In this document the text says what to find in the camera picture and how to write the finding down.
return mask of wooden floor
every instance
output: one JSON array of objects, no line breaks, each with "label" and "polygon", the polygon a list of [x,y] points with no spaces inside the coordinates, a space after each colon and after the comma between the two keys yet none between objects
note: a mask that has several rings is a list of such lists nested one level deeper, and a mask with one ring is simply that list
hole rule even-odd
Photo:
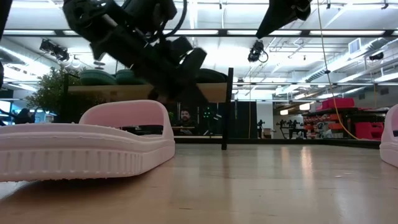
[{"label": "wooden floor", "polygon": [[0,183],[0,223],[398,223],[398,169],[378,150],[177,148],[139,177]]}]

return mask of man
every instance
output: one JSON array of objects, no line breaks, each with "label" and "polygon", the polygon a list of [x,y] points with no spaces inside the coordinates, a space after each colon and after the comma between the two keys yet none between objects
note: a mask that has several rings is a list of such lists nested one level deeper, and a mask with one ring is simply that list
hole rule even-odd
[{"label": "man", "polygon": [[197,131],[197,123],[191,119],[191,115],[187,109],[181,110],[181,120],[177,122],[176,126],[187,127],[180,129],[179,133],[183,135],[193,135]]}]

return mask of pink sandal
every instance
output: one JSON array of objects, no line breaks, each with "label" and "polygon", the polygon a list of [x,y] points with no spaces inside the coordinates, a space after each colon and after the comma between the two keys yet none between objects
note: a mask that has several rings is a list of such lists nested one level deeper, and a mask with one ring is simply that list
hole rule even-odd
[{"label": "pink sandal", "polygon": [[[162,135],[116,129],[162,125]],[[98,105],[79,124],[19,124],[0,128],[0,182],[129,177],[171,159],[168,112],[150,100]]]},{"label": "pink sandal", "polygon": [[398,167],[398,105],[387,112],[384,124],[380,156],[385,162]]}]

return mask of ceiling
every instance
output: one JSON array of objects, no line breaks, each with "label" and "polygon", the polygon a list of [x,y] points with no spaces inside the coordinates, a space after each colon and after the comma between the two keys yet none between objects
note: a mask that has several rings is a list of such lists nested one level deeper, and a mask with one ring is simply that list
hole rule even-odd
[{"label": "ceiling", "polygon": [[[68,30],[70,28],[61,9],[62,2],[59,0],[14,0],[6,29]],[[167,24],[166,29],[173,29],[180,19],[182,1],[175,2],[178,14]],[[189,0],[188,2],[188,13],[182,25],[183,29],[257,29],[269,3],[267,0]],[[324,29],[398,29],[398,0],[388,0],[389,7],[386,9],[381,9],[384,6],[383,0],[331,0],[329,9],[326,8],[326,1],[321,0],[319,8],[316,2],[312,1],[312,13],[306,21],[294,21],[283,29],[319,29],[318,10]],[[41,54],[39,46],[42,39],[50,39],[68,48],[68,52],[76,58],[73,65],[94,67],[89,42],[81,37],[9,36],[5,38],[38,54]],[[262,41],[265,46],[268,45],[266,51],[269,54],[269,60],[261,67],[258,67],[259,63],[249,63],[247,60],[249,49],[256,38],[190,37],[189,39],[208,53],[203,64],[204,68],[227,73],[228,67],[233,67],[236,79],[243,77],[246,78],[246,82],[250,81],[249,77],[256,78],[252,79],[254,82],[270,80],[297,82],[309,71],[324,64],[321,38],[265,37]],[[340,53],[346,52],[348,44],[354,39],[353,37],[325,38],[326,59],[333,60]],[[386,49],[386,61],[396,57],[397,52],[394,47]],[[108,73],[124,68],[110,56],[105,57],[102,62],[106,64],[104,69]],[[366,68],[376,66],[377,63],[381,61],[368,61]],[[355,60],[339,68],[335,73],[343,74],[345,77],[364,69],[364,60]]]}]

